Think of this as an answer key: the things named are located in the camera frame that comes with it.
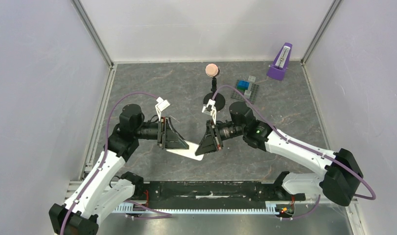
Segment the white remote control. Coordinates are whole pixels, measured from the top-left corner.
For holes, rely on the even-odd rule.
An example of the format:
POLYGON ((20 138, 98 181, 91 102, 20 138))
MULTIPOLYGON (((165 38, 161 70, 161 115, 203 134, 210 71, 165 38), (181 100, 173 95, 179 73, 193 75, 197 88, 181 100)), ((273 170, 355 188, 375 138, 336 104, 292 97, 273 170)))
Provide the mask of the white remote control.
POLYGON ((198 149, 198 144, 186 141, 188 144, 188 149, 167 149, 167 152, 182 156, 182 157, 187 157, 193 160, 201 161, 204 157, 204 154, 201 155, 195 155, 196 150, 198 149))

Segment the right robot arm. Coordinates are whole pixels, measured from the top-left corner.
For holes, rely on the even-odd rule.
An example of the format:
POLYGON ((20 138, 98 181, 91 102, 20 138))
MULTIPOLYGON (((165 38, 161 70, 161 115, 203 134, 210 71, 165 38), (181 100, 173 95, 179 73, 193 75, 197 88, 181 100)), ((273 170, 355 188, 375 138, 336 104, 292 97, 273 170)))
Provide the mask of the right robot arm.
POLYGON ((206 132, 195 150, 200 156, 222 150, 223 142, 242 137, 250 147, 286 157, 311 170, 311 173, 282 172, 273 187, 274 195, 285 200, 292 194, 321 194, 340 206, 347 207, 363 179, 363 173, 346 149, 338 152, 318 148, 292 138, 279 129, 257 120, 243 101, 229 107, 231 120, 206 123, 206 132))

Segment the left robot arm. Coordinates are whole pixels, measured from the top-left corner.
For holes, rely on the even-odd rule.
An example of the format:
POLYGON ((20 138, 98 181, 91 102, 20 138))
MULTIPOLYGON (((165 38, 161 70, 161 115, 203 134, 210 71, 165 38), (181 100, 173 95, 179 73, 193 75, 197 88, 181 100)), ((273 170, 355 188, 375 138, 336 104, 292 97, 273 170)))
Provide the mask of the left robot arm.
POLYGON ((123 201, 143 197, 143 178, 131 172, 106 189, 138 148, 139 140, 157 141, 163 150, 192 158, 198 147, 180 136, 170 118, 146 122, 139 105, 126 105, 92 171, 64 204, 53 204, 50 208, 48 214, 56 234, 95 235, 100 224, 123 201))

